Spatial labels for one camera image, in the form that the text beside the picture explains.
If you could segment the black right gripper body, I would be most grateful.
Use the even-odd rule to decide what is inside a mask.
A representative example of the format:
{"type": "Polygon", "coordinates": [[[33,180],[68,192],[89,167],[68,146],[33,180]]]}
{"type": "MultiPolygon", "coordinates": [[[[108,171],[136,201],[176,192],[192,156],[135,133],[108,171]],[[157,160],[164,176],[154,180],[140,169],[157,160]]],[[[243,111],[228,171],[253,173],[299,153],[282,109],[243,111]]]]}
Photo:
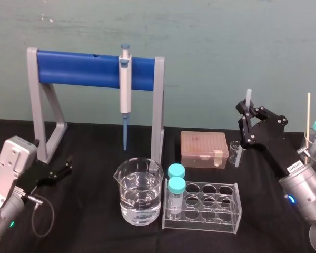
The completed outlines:
{"type": "Polygon", "coordinates": [[[284,136],[286,118],[282,115],[256,116],[248,137],[248,147],[261,152],[278,179],[282,179],[304,165],[297,150],[284,136]]]}

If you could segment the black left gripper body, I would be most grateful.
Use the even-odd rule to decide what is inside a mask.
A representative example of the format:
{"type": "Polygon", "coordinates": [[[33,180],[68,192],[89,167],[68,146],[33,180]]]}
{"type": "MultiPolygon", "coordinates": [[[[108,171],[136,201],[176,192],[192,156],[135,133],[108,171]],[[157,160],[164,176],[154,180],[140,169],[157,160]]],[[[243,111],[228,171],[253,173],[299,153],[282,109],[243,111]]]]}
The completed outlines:
{"type": "Polygon", "coordinates": [[[58,179],[57,173],[48,164],[37,160],[19,177],[17,186],[25,194],[32,194],[39,187],[56,184],[58,179]]]}

